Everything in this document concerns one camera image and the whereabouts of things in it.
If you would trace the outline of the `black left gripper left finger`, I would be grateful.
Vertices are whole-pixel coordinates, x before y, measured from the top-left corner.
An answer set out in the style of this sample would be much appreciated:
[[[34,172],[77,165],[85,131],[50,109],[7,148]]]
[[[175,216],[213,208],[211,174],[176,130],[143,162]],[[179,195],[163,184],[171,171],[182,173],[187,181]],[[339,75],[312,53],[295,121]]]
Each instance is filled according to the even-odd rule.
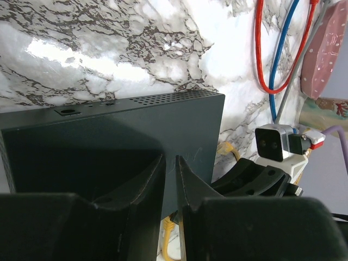
[[[1,260],[155,260],[165,177],[159,155],[92,202],[73,193],[1,195]]]

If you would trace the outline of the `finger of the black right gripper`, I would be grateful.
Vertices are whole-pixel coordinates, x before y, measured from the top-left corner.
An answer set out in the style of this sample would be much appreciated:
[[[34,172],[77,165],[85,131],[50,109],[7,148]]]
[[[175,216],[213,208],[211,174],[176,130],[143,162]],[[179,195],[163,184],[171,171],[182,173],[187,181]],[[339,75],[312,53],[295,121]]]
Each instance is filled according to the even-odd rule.
[[[241,158],[212,188],[225,197],[273,196],[282,197],[291,177],[273,166],[261,166]]]

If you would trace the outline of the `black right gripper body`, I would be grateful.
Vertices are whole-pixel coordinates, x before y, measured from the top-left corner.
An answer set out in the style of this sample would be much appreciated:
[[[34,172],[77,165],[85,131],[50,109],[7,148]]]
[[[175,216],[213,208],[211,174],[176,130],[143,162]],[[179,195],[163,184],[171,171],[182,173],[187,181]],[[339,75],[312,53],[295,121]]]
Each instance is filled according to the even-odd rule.
[[[291,183],[286,183],[281,187],[281,190],[279,192],[279,197],[300,197],[303,194],[303,189],[296,185]]]

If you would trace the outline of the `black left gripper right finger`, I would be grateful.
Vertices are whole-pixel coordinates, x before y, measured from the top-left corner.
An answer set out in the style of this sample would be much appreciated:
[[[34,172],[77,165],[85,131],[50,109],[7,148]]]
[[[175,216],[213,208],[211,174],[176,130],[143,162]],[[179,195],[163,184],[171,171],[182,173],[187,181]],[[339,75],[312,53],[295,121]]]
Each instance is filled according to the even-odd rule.
[[[224,197],[176,158],[183,260],[347,260],[329,210],[306,197]]]

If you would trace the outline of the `dark grey network switch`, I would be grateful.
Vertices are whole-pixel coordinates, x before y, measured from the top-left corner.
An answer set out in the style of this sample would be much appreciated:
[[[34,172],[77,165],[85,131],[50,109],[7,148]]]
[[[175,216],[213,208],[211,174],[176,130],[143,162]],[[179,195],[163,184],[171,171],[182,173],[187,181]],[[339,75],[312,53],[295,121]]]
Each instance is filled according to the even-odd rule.
[[[11,192],[93,201],[166,159],[162,216],[177,209],[175,159],[212,180],[225,96],[207,90],[1,114],[1,173]]]

